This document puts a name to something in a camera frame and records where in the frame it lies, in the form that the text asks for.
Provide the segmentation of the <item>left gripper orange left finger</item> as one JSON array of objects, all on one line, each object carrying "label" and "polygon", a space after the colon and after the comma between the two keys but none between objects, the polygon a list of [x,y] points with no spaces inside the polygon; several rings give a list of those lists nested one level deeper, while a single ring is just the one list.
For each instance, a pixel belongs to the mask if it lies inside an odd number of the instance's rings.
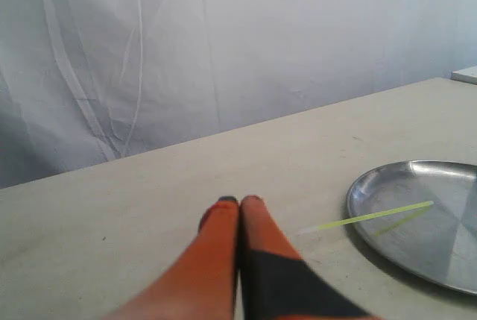
[{"label": "left gripper orange left finger", "polygon": [[197,236],[147,289],[107,319],[232,319],[236,299],[239,203],[219,198]]}]

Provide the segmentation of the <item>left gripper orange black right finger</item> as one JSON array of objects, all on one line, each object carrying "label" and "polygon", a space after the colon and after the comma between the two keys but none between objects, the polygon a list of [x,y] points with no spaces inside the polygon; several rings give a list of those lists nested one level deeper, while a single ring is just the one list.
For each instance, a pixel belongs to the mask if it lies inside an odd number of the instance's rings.
[{"label": "left gripper orange black right finger", "polygon": [[322,280],[293,248],[265,202],[240,205],[245,319],[376,319]]}]

